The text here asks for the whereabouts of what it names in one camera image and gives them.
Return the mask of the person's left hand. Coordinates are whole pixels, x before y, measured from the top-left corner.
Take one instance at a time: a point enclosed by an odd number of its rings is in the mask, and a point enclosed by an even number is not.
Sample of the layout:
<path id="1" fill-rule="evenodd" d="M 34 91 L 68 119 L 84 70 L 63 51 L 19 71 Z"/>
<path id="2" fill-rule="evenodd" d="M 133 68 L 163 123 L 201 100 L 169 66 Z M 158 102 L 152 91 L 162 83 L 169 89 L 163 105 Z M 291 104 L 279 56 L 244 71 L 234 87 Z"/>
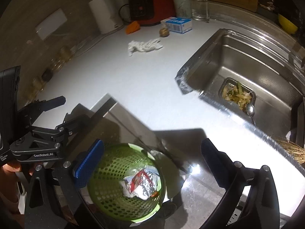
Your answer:
<path id="1" fill-rule="evenodd" d="M 16 173 L 22 171 L 18 161 L 9 162 L 1 166 L 1 201 L 13 214 L 18 214 L 18 177 Z"/>

